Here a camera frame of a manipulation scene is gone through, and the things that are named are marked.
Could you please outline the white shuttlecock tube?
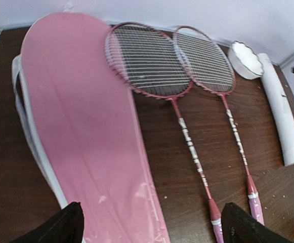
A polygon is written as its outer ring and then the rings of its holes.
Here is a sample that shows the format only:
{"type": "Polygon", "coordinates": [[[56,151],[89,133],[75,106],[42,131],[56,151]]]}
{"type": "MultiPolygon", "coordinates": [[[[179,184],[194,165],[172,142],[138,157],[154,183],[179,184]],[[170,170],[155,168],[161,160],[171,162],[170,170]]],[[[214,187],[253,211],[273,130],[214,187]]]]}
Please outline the white shuttlecock tube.
{"type": "Polygon", "coordinates": [[[258,58],[263,65],[261,81],[274,117],[284,165],[288,167],[294,165],[294,116],[269,56],[259,53],[258,58]]]}

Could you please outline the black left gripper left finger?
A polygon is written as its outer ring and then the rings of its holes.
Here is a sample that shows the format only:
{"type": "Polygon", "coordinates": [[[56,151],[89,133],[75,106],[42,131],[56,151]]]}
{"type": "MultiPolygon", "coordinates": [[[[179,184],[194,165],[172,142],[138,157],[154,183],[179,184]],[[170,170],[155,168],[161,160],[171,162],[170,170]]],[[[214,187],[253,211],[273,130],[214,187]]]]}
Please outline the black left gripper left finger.
{"type": "Polygon", "coordinates": [[[83,240],[84,215],[81,204],[72,202],[36,229],[18,237],[16,243],[73,242],[83,240]]]}

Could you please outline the pink racket bag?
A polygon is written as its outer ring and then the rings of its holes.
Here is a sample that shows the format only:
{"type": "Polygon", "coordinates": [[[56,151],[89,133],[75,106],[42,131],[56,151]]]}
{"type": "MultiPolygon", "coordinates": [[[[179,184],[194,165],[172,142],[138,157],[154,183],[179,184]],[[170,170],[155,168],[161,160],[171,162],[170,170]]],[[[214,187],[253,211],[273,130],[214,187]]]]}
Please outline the pink racket bag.
{"type": "Polygon", "coordinates": [[[83,242],[169,242],[133,95],[104,55],[109,29],[83,13],[37,20],[12,62],[16,108],[60,206],[80,203],[83,242]]]}

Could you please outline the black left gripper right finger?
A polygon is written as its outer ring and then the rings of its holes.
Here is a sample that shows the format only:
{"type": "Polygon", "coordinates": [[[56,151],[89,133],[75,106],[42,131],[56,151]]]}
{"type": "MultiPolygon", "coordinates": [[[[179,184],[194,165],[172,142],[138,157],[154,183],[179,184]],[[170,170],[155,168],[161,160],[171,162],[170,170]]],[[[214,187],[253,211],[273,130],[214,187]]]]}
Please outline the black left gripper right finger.
{"type": "Polygon", "coordinates": [[[288,239],[259,223],[256,219],[233,202],[225,204],[222,210],[221,221],[223,239],[225,243],[290,242],[288,239]]]}

